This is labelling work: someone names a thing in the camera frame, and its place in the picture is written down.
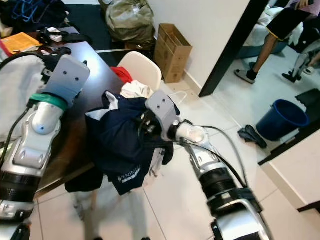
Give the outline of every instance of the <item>orange notebook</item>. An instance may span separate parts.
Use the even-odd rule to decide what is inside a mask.
[[[6,37],[4,39],[1,39],[1,41],[11,54],[36,51],[38,47],[42,46],[40,42],[25,34],[24,32]]]

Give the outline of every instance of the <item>black shorts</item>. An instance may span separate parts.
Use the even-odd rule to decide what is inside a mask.
[[[309,12],[283,9],[266,28],[280,41],[283,41],[300,23],[310,16]]]

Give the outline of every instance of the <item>white chair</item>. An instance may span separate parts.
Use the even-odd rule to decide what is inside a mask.
[[[149,58],[137,51],[131,51],[126,54],[118,67],[124,67],[131,75],[133,80],[147,85],[152,91],[157,91],[160,88],[161,70]]]

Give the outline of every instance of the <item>wooden table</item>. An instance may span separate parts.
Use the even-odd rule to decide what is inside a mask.
[[[73,27],[61,31],[77,33]],[[86,81],[74,106],[62,118],[59,135],[52,144],[52,155],[35,198],[52,191],[93,167],[86,147],[85,113],[102,106],[101,96],[105,90],[120,93],[122,81],[100,58],[87,42],[67,43],[72,56],[80,62],[87,61],[90,77]]]

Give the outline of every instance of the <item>blue bucket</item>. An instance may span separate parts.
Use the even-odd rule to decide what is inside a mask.
[[[297,128],[306,127],[309,118],[300,107],[290,101],[275,101],[266,115],[256,125],[259,134],[270,141],[278,141]]]

